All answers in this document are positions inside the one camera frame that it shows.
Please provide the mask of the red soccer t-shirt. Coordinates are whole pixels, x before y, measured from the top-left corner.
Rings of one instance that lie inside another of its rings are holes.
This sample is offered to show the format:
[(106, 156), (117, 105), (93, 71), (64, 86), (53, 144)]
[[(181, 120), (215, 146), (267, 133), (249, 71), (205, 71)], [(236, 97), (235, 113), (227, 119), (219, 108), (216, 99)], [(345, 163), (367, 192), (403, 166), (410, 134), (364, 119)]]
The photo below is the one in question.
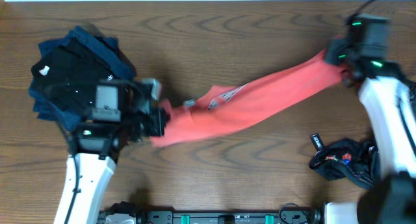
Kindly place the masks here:
[(214, 85), (201, 98), (172, 107), (164, 136), (152, 136), (155, 147), (195, 142), (242, 131), (341, 81), (340, 66), (324, 61), (320, 52), (303, 64), (284, 69), (242, 86)]

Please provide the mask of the black patterned jersey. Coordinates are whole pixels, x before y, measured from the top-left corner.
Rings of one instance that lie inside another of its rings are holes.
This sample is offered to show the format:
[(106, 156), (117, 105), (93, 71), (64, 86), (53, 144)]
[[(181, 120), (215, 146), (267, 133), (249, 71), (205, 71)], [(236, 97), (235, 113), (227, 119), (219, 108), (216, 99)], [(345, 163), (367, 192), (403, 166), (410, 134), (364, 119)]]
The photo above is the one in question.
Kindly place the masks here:
[(357, 142), (350, 138), (324, 145), (319, 134), (310, 136), (317, 152), (309, 168), (328, 181), (348, 178), (370, 190), (381, 181), (379, 150), (375, 139)]

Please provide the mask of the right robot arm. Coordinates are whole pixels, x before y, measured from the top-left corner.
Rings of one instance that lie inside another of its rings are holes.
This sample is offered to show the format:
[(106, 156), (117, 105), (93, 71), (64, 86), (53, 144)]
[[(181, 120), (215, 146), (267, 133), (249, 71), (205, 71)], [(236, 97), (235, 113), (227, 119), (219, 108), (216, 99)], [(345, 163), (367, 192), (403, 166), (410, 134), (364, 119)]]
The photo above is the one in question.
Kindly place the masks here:
[(415, 115), (405, 74), (386, 60), (389, 20), (352, 14), (348, 31), (334, 39), (325, 62), (344, 66), (344, 78), (357, 85), (380, 154), (381, 182), (358, 201), (327, 203), (325, 223), (415, 222)]

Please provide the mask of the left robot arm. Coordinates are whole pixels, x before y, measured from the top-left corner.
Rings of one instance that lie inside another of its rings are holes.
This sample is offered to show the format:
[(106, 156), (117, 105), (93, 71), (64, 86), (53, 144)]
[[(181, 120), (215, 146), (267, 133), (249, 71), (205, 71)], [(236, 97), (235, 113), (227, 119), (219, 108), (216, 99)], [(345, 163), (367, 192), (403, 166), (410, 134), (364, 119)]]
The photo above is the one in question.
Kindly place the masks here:
[(76, 82), (56, 85), (49, 93), (54, 95), (59, 89), (75, 94), (91, 91), (94, 101), (84, 108), (73, 130), (61, 130), (69, 155), (54, 222), (97, 223), (120, 151), (130, 141), (164, 135), (169, 116), (154, 105), (161, 84), (156, 79)]

